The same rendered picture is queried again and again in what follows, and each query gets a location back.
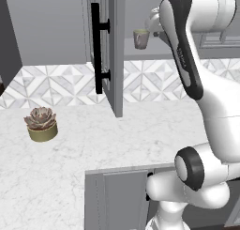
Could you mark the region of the grey wall cabinet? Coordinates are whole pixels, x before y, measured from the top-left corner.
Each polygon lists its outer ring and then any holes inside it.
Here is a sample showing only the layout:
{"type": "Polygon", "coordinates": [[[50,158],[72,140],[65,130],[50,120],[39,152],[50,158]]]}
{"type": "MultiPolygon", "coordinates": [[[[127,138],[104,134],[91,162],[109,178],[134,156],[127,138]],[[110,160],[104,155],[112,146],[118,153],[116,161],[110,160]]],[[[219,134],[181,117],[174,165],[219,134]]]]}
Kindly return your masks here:
{"type": "MultiPolygon", "coordinates": [[[[160,60],[172,59],[172,51],[164,33],[159,37],[150,36],[147,48],[137,50],[134,47],[133,31],[144,28],[152,8],[159,6],[161,0],[125,0],[125,59],[160,60]]],[[[237,11],[230,26],[225,30],[230,36],[240,36],[240,0],[236,0],[237,11]]],[[[202,34],[193,35],[200,59],[240,58],[240,48],[200,49],[202,34]]]]}

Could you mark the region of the dark grey cabinet side panel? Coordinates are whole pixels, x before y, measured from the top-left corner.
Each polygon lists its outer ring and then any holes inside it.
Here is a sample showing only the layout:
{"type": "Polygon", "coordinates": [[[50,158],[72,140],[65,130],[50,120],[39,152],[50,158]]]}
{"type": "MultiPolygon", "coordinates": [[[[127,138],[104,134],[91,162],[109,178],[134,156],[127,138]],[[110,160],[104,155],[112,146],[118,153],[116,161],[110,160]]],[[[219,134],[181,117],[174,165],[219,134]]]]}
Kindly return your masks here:
{"type": "Polygon", "coordinates": [[[0,97],[23,66],[7,0],[0,0],[0,97]]]}

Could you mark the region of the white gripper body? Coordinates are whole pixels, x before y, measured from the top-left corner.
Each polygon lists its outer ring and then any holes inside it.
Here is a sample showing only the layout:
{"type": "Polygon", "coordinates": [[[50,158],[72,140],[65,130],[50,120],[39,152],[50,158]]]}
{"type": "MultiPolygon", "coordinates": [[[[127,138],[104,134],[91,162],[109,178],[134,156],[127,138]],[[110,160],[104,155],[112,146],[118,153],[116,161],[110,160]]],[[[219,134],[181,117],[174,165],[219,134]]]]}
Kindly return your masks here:
{"type": "Polygon", "coordinates": [[[145,20],[145,29],[151,33],[161,32],[163,30],[159,20],[159,8],[153,8],[149,17],[145,20]]]}

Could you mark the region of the grey base cabinet door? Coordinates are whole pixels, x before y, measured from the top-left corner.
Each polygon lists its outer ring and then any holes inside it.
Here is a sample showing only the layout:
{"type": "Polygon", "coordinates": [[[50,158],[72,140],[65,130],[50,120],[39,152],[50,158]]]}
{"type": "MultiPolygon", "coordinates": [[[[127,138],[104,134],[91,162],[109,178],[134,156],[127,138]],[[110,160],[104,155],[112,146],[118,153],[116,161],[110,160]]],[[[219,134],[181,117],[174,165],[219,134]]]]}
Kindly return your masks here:
{"type": "Polygon", "coordinates": [[[150,204],[147,178],[173,169],[172,163],[163,163],[86,171],[83,229],[144,230],[150,204]]]}

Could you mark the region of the beige cup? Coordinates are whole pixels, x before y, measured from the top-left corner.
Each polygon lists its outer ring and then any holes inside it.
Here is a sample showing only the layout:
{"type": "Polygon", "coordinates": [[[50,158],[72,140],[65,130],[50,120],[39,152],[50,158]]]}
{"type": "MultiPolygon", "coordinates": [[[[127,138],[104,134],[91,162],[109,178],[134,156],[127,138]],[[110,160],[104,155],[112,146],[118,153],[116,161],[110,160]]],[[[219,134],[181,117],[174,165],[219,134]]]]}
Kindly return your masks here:
{"type": "Polygon", "coordinates": [[[150,32],[146,29],[136,29],[133,31],[134,46],[138,50],[144,50],[147,47],[150,32]]]}

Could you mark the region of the grey base cabinet front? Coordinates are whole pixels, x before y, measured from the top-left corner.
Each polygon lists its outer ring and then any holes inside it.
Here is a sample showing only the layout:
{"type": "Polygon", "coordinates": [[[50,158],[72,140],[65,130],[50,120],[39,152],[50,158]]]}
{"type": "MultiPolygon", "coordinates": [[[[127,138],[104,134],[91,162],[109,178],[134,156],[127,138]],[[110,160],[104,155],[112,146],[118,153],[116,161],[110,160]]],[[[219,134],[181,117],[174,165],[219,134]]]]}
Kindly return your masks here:
{"type": "Polygon", "coordinates": [[[240,206],[235,206],[229,219],[225,223],[225,227],[233,227],[240,225],[240,206]]]}

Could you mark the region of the succulent in olive pot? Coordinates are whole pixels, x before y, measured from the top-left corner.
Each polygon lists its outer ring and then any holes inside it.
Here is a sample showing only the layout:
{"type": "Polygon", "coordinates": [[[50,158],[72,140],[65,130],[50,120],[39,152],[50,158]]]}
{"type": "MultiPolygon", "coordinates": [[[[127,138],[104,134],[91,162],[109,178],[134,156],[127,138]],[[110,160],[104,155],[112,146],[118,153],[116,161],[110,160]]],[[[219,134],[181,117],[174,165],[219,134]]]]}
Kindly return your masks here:
{"type": "Polygon", "coordinates": [[[24,118],[30,138],[35,142],[47,142],[53,139],[57,133],[56,114],[51,108],[34,108],[30,116],[24,118]]]}

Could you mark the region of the grey panelled cabinet door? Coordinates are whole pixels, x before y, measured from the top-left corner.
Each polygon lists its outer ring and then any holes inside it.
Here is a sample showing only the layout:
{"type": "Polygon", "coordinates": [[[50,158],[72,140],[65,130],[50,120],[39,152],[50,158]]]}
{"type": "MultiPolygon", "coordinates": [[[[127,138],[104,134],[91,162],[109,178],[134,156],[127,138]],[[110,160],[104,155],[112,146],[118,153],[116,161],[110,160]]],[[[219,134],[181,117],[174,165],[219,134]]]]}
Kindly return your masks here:
{"type": "Polygon", "coordinates": [[[230,36],[226,31],[201,35],[200,49],[240,48],[240,36],[230,36]]]}

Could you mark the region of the grey wall cabinet door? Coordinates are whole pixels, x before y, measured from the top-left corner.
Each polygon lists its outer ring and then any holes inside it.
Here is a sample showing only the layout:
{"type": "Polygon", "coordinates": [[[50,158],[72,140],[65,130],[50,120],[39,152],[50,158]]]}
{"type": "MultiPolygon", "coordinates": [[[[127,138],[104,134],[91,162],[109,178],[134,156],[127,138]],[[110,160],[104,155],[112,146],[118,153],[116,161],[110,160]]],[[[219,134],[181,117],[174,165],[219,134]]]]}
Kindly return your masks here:
{"type": "Polygon", "coordinates": [[[125,46],[125,0],[87,0],[90,59],[94,66],[91,4],[99,3],[102,23],[110,21],[111,32],[100,33],[102,71],[111,71],[111,79],[102,80],[105,93],[116,117],[123,116],[124,46],[125,46]]]}

